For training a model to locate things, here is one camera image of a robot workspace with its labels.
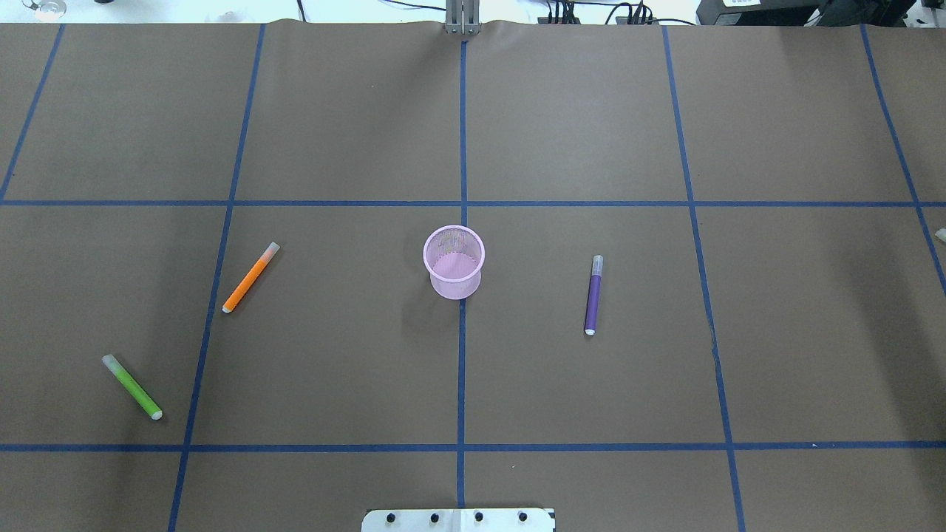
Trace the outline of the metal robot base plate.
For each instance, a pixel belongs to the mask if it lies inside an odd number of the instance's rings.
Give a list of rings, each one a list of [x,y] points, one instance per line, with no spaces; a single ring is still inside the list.
[[[546,508],[376,509],[366,513],[361,531],[555,531]]]

